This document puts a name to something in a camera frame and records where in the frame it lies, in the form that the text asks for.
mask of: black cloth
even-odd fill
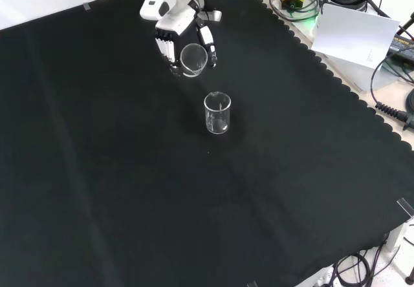
[[[262,2],[209,2],[219,63],[191,80],[143,1],[1,33],[1,286],[295,286],[407,219],[411,147]]]

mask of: black cable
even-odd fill
[[[384,11],[379,9],[379,7],[373,2],[373,0],[367,0],[367,2],[371,5],[371,7],[373,7],[373,9],[377,12],[379,16],[391,18]],[[398,27],[400,28],[400,30],[406,33],[412,40],[414,40],[414,36],[412,36],[404,27],[402,27],[401,25],[399,25]]]
[[[384,266],[384,268],[382,268],[378,273],[376,273],[376,274],[374,274],[373,273],[373,278],[374,277],[376,277],[379,273],[381,273],[382,271],[384,271],[386,268],[388,268],[389,267],[389,265],[394,261],[394,258],[395,258],[395,256],[397,256],[397,253],[400,251],[400,248],[401,248],[401,246],[400,247],[398,247],[398,249],[397,249],[397,251],[395,252],[395,254],[394,254],[394,256],[391,258],[391,260],[389,261],[389,263],[386,265],[386,266]]]
[[[409,80],[414,83],[414,79],[409,75],[408,71],[406,70],[406,68],[404,67],[404,64],[401,65],[401,69],[404,72],[405,75],[407,75],[407,77],[409,78]]]
[[[375,103],[376,104],[378,104],[379,102],[376,100],[376,98],[375,98],[375,95],[374,95],[374,90],[373,90],[373,82],[374,82],[374,77],[375,77],[375,74],[376,74],[376,72],[377,72],[377,70],[380,68],[380,66],[383,64],[383,62],[385,62],[387,59],[390,59],[390,58],[392,58],[395,54],[397,54],[397,53],[399,53],[399,52],[402,52],[402,51],[406,51],[406,50],[411,50],[411,49],[414,49],[414,46],[410,46],[410,47],[406,47],[406,48],[402,48],[402,49],[400,49],[400,50],[398,50],[398,51],[396,51],[396,52],[394,52],[394,53],[391,53],[390,55],[388,55],[388,56],[386,56],[376,67],[375,67],[375,70],[374,70],[374,73],[373,73],[373,75],[371,76],[371,85],[370,85],[370,87],[371,87],[371,95],[372,95],[372,97],[373,97],[373,99],[374,99],[374,101],[375,101]]]
[[[390,68],[390,69],[392,69],[393,70],[393,74],[394,74],[394,76],[398,76],[398,77],[400,77],[401,79],[403,79],[403,80],[405,80],[406,82],[408,82],[408,83],[412,83],[412,84],[414,84],[414,80],[413,80],[413,78],[411,78],[411,76],[409,75],[409,74],[407,74],[406,72],[404,72],[404,70],[403,70],[403,72],[405,73],[405,74],[407,74],[407,76],[409,77],[409,79],[407,79],[407,78],[405,78],[399,71],[397,71],[392,65],[390,65],[388,62],[385,62],[385,64],[387,64],[388,65],[388,67]]]
[[[294,7],[294,6],[289,6],[288,4],[286,4],[283,0],[280,0],[282,6],[284,6],[287,9],[287,12],[292,13],[292,12],[299,12],[299,13],[307,13],[307,12],[312,12],[314,11],[314,14],[309,16],[309,17],[302,17],[300,19],[295,19],[295,18],[291,18],[291,17],[287,17],[285,14],[282,14],[274,5],[272,0],[269,0],[269,5],[270,7],[272,7],[274,13],[289,22],[300,22],[300,21],[306,21],[309,19],[314,19],[315,17],[318,16],[319,14],[319,9],[322,5],[322,0],[312,0],[309,4],[307,4],[306,6],[303,7]]]
[[[414,243],[410,240],[408,240],[406,237],[404,237],[404,240],[406,240],[408,243],[410,243],[412,246],[414,246]]]
[[[366,255],[367,255],[367,250],[365,251],[365,253],[362,255],[363,257],[365,257]],[[346,257],[346,258],[344,258],[344,259],[342,259],[339,263],[338,263],[338,267],[339,267],[339,265],[343,262],[343,261],[345,261],[346,259],[348,259],[350,256],[348,256],[348,257]],[[339,274],[342,274],[343,272],[346,272],[346,271],[348,271],[348,270],[350,270],[350,269],[352,269],[352,268],[354,268],[355,266],[357,266],[358,265],[358,263],[360,262],[360,260],[358,259],[358,262],[356,263],[356,264],[354,264],[353,266],[350,266],[350,267],[348,267],[348,268],[346,268],[346,269],[344,269],[344,270],[342,270],[341,272],[339,272]]]
[[[414,90],[412,90],[406,99],[406,110],[410,114],[414,114]]]
[[[359,253],[355,253],[352,256],[358,258],[358,262],[356,264],[359,264],[359,262],[362,262],[362,264],[365,266],[365,277],[364,277],[364,279],[362,281],[360,281],[360,282],[347,282],[347,281],[345,281],[341,277],[342,271],[341,272],[338,272],[338,268],[336,269],[336,276],[339,279],[339,281],[341,282],[341,285],[342,286],[345,286],[345,287],[359,287],[359,286],[363,286],[363,285],[365,285],[367,283],[368,279],[370,278],[371,270],[369,269],[369,263],[368,263],[367,259],[364,256],[362,256],[361,254],[359,254]]]
[[[374,281],[374,276],[375,276],[375,269],[376,269],[376,264],[380,258],[380,254],[382,251],[382,247],[384,247],[385,243],[382,243],[378,249],[376,250],[375,256],[374,256],[374,261],[373,261],[373,266],[371,268],[371,271],[369,273],[369,278],[367,280],[367,287],[371,287],[371,285],[373,284]]]
[[[339,264],[334,264],[334,271],[332,272],[332,276],[331,279],[327,285],[327,287],[333,287],[334,286],[334,281],[335,281],[335,273],[338,270]]]
[[[385,64],[387,64],[389,67],[391,67],[391,65],[388,62],[384,62]],[[384,65],[381,67],[381,69],[385,69],[386,71],[388,71],[391,75],[394,75],[396,77],[399,77],[398,74],[395,74],[395,72],[393,72],[392,70],[387,69]]]

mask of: black connector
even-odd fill
[[[379,101],[376,103],[375,108],[402,122],[405,122],[404,128],[402,129],[403,131],[405,131],[408,128],[414,129],[414,115],[406,111],[396,110],[387,105],[384,105],[383,103],[380,103]]]

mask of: white table surface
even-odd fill
[[[414,12],[414,5],[412,0],[383,0],[382,10],[390,15],[394,19],[398,19],[405,23],[408,21],[412,12]],[[286,24],[295,33],[295,36],[301,39],[301,42],[311,48],[311,41],[302,34],[292,23],[286,21]],[[414,25],[409,29],[414,34]],[[375,102],[370,94],[362,94],[360,90],[353,86],[350,81],[347,81],[346,77],[341,74],[330,62],[326,60],[325,56],[321,56],[323,63],[328,66],[336,77],[342,79],[342,83],[347,85],[351,91],[357,93],[361,100],[367,102],[368,106],[375,108]],[[409,92],[414,89],[414,86],[406,83],[404,80],[398,80],[397,82],[390,84],[375,92],[375,97],[378,101],[401,111],[405,111],[406,97]],[[393,131],[401,136],[401,139],[409,143],[414,148],[414,131],[402,131],[404,124],[386,114],[377,111],[377,114],[384,118],[384,121],[392,126]]]

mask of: black tablecloth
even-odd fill
[[[143,1],[0,33],[1,286],[294,286],[403,223],[411,147],[260,1],[210,1],[219,64],[197,80]]]

